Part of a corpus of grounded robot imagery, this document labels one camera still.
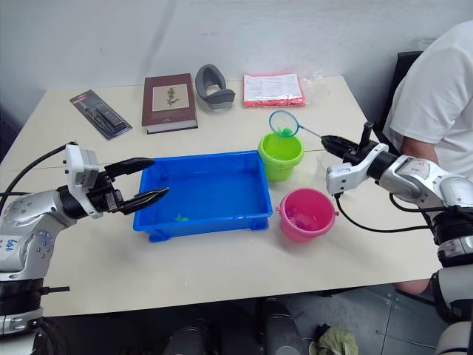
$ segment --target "black chair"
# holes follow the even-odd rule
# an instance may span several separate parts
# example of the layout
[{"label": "black chair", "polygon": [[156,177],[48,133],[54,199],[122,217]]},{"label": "black chair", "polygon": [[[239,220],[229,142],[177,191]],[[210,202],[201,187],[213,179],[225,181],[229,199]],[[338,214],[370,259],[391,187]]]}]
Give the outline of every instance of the black chair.
[{"label": "black chair", "polygon": [[406,76],[407,72],[409,71],[409,68],[419,57],[419,55],[421,55],[421,53],[421,51],[398,53],[398,62],[394,70],[394,75],[392,76],[391,87],[389,88],[389,93],[386,99],[386,103],[384,105],[383,113],[381,114],[381,117],[374,123],[374,126],[372,128],[379,141],[381,143],[387,144],[389,146],[389,151],[393,154],[399,155],[399,152],[383,134],[383,128],[386,124],[386,119],[389,114],[389,111],[391,110],[392,98],[394,97],[394,93],[398,88],[399,83],[402,81],[402,79],[404,79],[404,76]]}]

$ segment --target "gray floor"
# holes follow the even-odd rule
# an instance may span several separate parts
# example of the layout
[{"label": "gray floor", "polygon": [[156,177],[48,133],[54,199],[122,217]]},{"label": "gray floor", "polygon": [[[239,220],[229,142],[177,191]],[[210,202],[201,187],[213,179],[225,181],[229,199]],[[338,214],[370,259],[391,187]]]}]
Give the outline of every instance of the gray floor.
[{"label": "gray floor", "polygon": [[[303,337],[312,337],[323,323],[342,327],[355,334],[360,355],[430,355],[447,326],[433,307],[396,294],[391,285],[278,299]],[[254,305],[255,300],[237,300],[53,321],[67,335],[71,354],[159,354],[172,332],[200,317],[218,325],[224,355],[262,354],[253,339]],[[65,354],[64,338],[58,334],[58,339]]]}]

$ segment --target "pink bucket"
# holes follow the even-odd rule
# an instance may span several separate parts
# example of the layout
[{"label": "pink bucket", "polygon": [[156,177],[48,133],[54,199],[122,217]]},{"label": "pink bucket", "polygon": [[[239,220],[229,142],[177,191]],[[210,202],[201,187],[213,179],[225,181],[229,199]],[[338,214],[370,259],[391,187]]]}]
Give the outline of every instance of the pink bucket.
[{"label": "pink bucket", "polygon": [[327,196],[309,188],[289,192],[276,210],[282,231],[295,242],[308,242],[327,233],[338,215]]}]

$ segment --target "white table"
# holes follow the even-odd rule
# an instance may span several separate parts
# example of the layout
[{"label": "white table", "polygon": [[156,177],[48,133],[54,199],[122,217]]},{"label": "white table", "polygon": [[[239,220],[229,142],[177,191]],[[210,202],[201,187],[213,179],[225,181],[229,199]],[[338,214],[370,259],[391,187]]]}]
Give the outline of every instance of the white table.
[{"label": "white table", "polygon": [[[356,140],[364,118],[343,78],[326,78],[324,85],[329,87],[331,95],[327,94],[316,105],[299,109],[297,115],[308,126],[311,117],[323,117],[319,131]],[[136,111],[138,115],[140,100],[132,100],[130,92],[139,92],[139,88],[96,91],[113,107],[115,102],[120,103],[122,106],[118,105],[118,112]],[[74,129],[60,124],[62,130],[51,136],[53,142],[40,142],[35,149],[24,146],[32,139],[33,128],[46,131],[46,126],[51,127],[52,123],[60,121],[57,116],[53,118],[54,111],[66,114],[70,104],[66,101],[63,105],[62,101],[77,92],[80,90],[57,92],[56,100],[49,93],[45,96],[32,121],[25,126],[9,152],[7,161],[1,165],[0,189],[4,189],[18,173],[15,169],[29,163],[40,150],[46,152],[74,138]],[[127,102],[118,99],[124,96],[129,98]],[[338,104],[331,102],[333,98],[338,98]],[[135,155],[254,149],[259,137],[268,130],[266,119],[269,112],[266,109],[242,109],[238,105],[227,114],[210,115],[199,111],[199,129],[159,135],[144,135],[135,122],[138,118],[135,118],[134,121],[130,119],[135,126],[133,132],[110,142],[98,136],[84,119],[64,120],[75,122],[80,127],[76,129],[77,139],[83,148],[97,150],[101,163],[110,163]],[[240,114],[242,122],[235,121]],[[258,121],[259,132],[245,128],[251,121]],[[231,133],[234,138],[225,141],[219,135],[220,131]],[[68,132],[70,138],[64,138],[63,132]],[[246,139],[241,136],[242,132],[248,133]],[[208,141],[205,137],[216,139]],[[178,138],[186,140],[172,143]],[[303,136],[307,147],[321,148],[317,146],[318,142],[311,142],[308,138]],[[62,156],[58,156],[47,165],[60,166],[61,160]],[[270,183],[273,207],[296,187],[311,186],[325,192],[324,170],[334,163],[340,163],[340,160],[324,151],[306,152],[288,180]],[[138,189],[139,180],[140,174],[135,174],[119,177],[115,184],[125,197],[131,197]],[[16,190],[37,192],[64,184],[63,168],[48,167],[32,170]],[[372,181],[346,193],[342,203],[354,219],[375,228],[423,223],[421,216],[406,214],[391,206],[387,193]],[[175,237],[163,243],[150,243],[145,233],[133,231],[132,218],[122,214],[108,214],[100,220],[87,218],[60,233],[45,283],[70,285],[71,292],[43,297],[42,305],[47,316],[127,311],[415,280],[430,277],[440,268],[428,231],[376,234],[356,228],[342,216],[336,218],[329,233],[304,244],[285,238],[279,229],[277,213],[270,218],[267,231],[225,231]]]}]

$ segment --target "white wall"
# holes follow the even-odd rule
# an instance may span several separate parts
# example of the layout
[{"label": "white wall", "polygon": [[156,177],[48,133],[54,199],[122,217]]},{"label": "white wall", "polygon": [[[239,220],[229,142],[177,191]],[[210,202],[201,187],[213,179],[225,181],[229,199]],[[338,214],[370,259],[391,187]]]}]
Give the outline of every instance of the white wall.
[{"label": "white wall", "polygon": [[22,124],[46,89],[212,63],[227,80],[344,75],[373,119],[395,54],[471,18],[472,0],[0,0],[0,105]]}]

